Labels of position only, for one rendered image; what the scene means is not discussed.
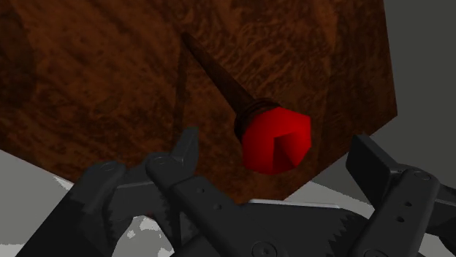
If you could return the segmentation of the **brown wooden table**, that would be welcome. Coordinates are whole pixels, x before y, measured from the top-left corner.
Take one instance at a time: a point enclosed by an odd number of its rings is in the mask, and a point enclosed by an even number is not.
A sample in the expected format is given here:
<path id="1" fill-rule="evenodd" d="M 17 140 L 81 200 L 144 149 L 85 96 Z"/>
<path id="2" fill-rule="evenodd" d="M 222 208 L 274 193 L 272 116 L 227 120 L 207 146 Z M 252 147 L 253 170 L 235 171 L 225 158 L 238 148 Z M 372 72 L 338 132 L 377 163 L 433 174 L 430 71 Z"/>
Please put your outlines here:
<path id="1" fill-rule="evenodd" d="M 188 32 L 253 96 L 311 118 L 295 170 L 243 168 L 235 114 Z M 0 149 L 67 180 L 199 128 L 197 171 L 284 199 L 397 115 L 383 0 L 0 0 Z"/>

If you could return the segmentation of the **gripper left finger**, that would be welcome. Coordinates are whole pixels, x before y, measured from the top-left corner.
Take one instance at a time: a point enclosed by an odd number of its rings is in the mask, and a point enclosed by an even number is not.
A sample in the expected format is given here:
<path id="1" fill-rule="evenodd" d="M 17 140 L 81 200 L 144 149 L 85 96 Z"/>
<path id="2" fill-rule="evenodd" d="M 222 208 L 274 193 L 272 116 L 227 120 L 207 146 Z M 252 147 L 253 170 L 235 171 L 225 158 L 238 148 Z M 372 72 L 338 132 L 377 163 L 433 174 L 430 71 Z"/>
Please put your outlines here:
<path id="1" fill-rule="evenodd" d="M 258 221 L 195 175 L 198 154 L 198 130 L 188 128 L 170 153 L 152 153 L 133 169 L 91 166 L 16 257 L 112 257 L 132 219 L 146 214 L 172 257 L 285 257 Z"/>

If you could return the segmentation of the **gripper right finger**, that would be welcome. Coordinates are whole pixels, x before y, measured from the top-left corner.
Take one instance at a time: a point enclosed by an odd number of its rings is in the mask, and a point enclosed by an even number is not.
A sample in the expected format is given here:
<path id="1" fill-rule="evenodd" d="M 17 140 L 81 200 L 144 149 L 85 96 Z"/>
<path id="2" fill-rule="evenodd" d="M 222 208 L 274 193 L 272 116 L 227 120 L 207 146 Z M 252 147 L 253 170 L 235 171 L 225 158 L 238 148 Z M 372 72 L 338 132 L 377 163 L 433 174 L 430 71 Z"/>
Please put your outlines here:
<path id="1" fill-rule="evenodd" d="M 346 169 L 374 208 L 347 257 L 425 257 L 425 234 L 456 257 L 456 188 L 399 164 L 366 134 L 353 136 Z"/>

